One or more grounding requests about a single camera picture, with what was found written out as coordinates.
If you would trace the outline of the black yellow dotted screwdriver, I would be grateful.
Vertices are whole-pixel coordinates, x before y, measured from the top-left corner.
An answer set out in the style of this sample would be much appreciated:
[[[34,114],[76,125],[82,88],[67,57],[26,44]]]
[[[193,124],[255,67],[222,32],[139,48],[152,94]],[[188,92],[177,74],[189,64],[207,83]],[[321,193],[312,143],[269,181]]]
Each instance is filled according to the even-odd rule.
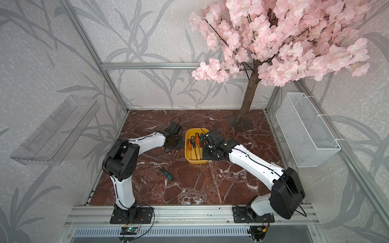
[[[196,140],[195,140],[195,136],[191,136],[191,137],[190,137],[190,142],[191,142],[192,150],[195,152],[196,159],[198,159],[198,157],[197,157],[197,152],[196,152]]]

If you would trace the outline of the large orange black screwdriver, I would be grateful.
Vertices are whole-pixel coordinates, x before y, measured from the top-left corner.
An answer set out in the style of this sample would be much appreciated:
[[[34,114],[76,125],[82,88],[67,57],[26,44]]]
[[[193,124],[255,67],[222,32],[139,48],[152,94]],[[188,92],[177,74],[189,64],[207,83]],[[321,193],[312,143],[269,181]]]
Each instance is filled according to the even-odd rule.
[[[199,160],[201,159],[201,147],[200,147],[200,136],[199,136],[199,133],[195,133],[195,140],[196,140],[196,144],[197,144],[197,148],[198,148],[198,151],[199,151]]]

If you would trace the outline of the green black screwdriver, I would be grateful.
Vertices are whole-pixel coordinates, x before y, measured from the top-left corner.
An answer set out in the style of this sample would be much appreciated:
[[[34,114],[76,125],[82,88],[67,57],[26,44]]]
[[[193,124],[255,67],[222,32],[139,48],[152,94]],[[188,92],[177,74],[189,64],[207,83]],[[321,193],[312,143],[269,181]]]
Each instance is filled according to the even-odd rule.
[[[173,181],[173,180],[174,180],[173,175],[172,175],[169,171],[167,171],[164,167],[161,167],[160,165],[158,165],[158,167],[160,168],[161,173],[162,173],[169,181]]]
[[[201,133],[200,134],[200,147],[203,148],[205,145],[205,134]]]

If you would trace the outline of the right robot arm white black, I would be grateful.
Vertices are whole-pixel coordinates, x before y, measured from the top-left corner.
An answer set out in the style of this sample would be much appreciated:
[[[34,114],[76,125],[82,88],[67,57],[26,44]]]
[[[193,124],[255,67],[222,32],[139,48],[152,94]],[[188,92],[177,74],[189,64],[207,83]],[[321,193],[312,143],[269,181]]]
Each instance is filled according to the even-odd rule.
[[[223,139],[215,129],[201,136],[200,144],[203,145],[206,160],[227,160],[238,165],[270,190],[266,195],[254,197],[244,207],[241,217],[246,221],[258,222],[269,219],[270,214],[274,213],[289,220],[305,199],[306,193],[294,169],[284,169],[266,162],[237,140]]]

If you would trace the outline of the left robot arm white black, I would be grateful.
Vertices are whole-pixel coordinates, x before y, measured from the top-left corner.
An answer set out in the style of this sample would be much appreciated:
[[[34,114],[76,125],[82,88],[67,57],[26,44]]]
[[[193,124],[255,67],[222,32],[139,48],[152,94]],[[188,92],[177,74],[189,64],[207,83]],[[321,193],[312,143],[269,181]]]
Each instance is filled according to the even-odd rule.
[[[133,194],[132,175],[135,172],[139,155],[162,147],[168,151],[183,147],[182,126],[174,121],[162,130],[149,135],[124,139],[118,138],[106,154],[102,168],[110,176],[115,192],[115,207],[119,212],[128,214],[136,208]]]

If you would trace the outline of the yellow plastic storage box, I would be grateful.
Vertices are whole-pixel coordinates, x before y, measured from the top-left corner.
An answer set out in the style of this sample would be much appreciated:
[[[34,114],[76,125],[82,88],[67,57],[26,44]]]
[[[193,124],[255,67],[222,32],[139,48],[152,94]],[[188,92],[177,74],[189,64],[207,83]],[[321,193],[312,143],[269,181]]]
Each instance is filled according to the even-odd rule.
[[[205,134],[209,132],[205,128],[189,129],[185,135],[185,157],[191,164],[205,164],[209,160],[205,159]]]

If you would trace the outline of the left green circuit board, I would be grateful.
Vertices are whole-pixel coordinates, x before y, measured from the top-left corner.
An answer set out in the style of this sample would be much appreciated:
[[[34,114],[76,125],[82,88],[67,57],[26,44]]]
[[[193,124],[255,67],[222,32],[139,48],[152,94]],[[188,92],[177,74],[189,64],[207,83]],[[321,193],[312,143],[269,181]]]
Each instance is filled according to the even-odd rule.
[[[135,236],[139,232],[139,227],[124,226],[121,228],[121,236]]]

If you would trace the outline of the pink artificial blossom tree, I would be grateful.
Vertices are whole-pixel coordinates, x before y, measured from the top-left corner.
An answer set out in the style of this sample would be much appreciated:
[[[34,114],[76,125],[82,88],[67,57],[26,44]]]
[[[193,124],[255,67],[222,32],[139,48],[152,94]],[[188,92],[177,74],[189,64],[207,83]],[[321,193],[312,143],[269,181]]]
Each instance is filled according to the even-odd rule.
[[[259,84],[282,87],[347,69],[353,77],[369,70],[367,40],[359,24],[372,1],[217,1],[193,12],[189,24],[222,57],[201,62],[198,81],[226,83],[246,74],[249,83],[230,124],[241,131]]]

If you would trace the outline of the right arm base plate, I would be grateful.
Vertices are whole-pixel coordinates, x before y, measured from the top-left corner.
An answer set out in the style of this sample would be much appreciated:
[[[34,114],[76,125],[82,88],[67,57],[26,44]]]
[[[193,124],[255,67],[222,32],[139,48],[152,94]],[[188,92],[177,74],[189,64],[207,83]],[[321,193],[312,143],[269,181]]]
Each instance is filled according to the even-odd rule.
[[[273,214],[259,216],[247,206],[233,205],[232,212],[235,223],[275,223]]]

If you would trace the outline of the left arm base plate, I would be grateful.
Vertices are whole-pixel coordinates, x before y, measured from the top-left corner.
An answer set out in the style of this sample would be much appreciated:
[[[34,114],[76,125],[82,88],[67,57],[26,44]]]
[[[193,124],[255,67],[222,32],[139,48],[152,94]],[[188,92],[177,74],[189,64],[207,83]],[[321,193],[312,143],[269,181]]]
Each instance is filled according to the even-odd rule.
[[[154,218],[152,207],[137,207],[124,210],[115,207],[110,224],[151,224]]]

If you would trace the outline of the aluminium front rail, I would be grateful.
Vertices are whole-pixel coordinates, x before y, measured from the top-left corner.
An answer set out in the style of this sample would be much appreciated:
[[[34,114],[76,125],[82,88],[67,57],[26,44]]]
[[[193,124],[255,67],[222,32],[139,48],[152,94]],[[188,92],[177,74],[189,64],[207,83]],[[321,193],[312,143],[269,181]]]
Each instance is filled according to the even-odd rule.
[[[154,215],[142,217],[142,227],[146,226],[230,226],[235,215],[231,205],[166,205],[153,206]],[[287,220],[274,213],[271,225],[319,225],[319,219],[312,205],[302,205],[307,216],[296,212]],[[64,225],[65,227],[112,226],[112,206],[75,206]]]

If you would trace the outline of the clear acrylic wall shelf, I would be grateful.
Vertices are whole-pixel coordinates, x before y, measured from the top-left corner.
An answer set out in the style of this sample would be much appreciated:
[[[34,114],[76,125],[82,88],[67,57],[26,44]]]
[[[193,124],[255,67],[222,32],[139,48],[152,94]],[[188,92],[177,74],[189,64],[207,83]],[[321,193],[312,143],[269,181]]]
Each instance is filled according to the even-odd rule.
[[[96,99],[68,96],[10,158],[23,165],[60,165],[98,110]]]

